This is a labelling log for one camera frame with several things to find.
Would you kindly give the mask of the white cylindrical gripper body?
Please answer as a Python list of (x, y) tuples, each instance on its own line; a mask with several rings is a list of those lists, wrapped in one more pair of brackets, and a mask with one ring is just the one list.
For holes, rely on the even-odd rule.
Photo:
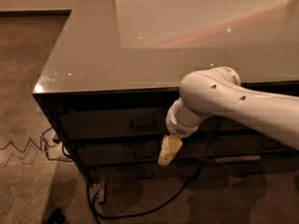
[(188, 108), (181, 99), (176, 100), (169, 108), (165, 123), (170, 134), (179, 138), (190, 137), (210, 114), (197, 112)]

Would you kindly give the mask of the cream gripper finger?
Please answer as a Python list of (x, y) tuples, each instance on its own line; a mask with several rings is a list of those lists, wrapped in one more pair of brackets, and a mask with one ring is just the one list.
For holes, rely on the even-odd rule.
[(182, 144), (183, 142), (179, 137), (173, 134), (166, 135), (162, 142), (158, 164), (162, 166), (169, 165), (178, 154)]

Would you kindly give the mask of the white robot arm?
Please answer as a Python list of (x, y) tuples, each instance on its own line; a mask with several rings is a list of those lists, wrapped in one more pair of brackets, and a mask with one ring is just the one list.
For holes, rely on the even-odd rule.
[(169, 131), (158, 163), (167, 166), (201, 123), (219, 116), (232, 119), (280, 143), (299, 149), (299, 98), (241, 86), (239, 74), (222, 66), (189, 73), (179, 83), (179, 98), (169, 108)]

